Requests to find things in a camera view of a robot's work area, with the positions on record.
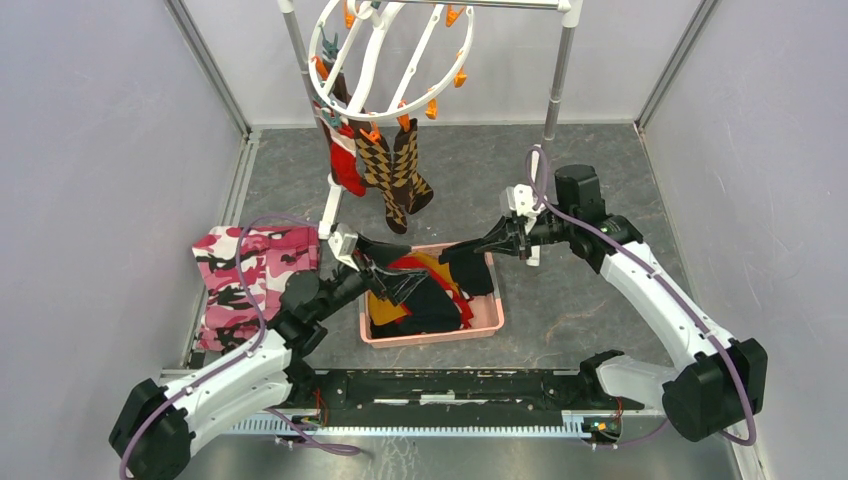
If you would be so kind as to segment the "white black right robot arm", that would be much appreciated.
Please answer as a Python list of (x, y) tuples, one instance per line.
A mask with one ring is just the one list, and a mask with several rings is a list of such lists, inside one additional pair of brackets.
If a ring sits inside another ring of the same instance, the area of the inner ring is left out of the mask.
[(608, 351), (582, 363), (580, 400), (602, 408), (615, 397), (658, 408), (685, 439), (720, 434), (752, 446), (762, 410), (768, 355), (755, 339), (739, 340), (704, 312), (659, 264), (639, 230), (606, 209), (596, 171), (567, 165), (554, 174), (555, 203), (540, 187), (519, 184), (501, 195), (504, 214), (471, 248), (529, 258), (532, 248), (565, 243), (613, 286), (648, 324), (669, 367)]

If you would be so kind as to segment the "black sock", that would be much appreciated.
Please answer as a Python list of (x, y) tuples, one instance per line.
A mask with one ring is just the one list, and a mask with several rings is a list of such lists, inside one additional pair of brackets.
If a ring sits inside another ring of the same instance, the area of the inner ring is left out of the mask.
[(478, 241), (466, 241), (445, 248), (438, 256), (447, 265), (452, 279), (471, 297), (487, 296), (494, 292), (494, 283), (482, 252), (476, 252)]

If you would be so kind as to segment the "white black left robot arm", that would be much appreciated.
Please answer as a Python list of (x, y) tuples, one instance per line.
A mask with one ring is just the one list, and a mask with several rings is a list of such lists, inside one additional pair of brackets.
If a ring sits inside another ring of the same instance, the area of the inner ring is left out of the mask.
[(426, 279), (424, 268), (396, 268), (410, 247), (335, 233), (332, 277), (313, 270), (286, 277), (281, 307), (259, 332), (210, 365), (130, 392), (109, 436), (123, 479), (174, 479), (212, 439), (266, 408), (302, 407), (317, 388), (305, 358), (326, 337), (322, 321), (366, 292), (402, 303)]

